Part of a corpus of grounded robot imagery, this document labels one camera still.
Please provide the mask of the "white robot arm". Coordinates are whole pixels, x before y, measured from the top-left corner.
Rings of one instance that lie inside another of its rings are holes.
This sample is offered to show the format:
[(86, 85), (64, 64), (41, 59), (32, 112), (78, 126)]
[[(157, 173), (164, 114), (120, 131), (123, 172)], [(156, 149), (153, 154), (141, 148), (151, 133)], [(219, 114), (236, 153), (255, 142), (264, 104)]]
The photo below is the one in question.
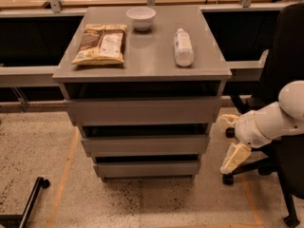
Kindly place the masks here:
[(221, 174), (230, 174), (258, 149), (281, 136), (304, 133), (304, 81), (293, 81), (279, 91), (278, 100), (259, 110), (240, 116), (224, 114), (221, 118), (235, 130), (237, 143), (232, 142), (221, 167)]

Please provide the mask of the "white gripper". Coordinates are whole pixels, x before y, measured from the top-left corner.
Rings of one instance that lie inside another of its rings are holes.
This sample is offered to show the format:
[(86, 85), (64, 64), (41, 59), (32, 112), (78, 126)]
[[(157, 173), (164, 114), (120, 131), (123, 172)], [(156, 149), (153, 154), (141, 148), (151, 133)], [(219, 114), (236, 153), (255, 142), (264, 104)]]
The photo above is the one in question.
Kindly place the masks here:
[(235, 137), (241, 142), (238, 144), (232, 142), (230, 144), (220, 167), (222, 174), (232, 173), (245, 162), (251, 155), (251, 148), (260, 148), (272, 141), (266, 138), (258, 129), (255, 115), (255, 111), (251, 110), (240, 117), (234, 114), (220, 116), (229, 126), (235, 127)]

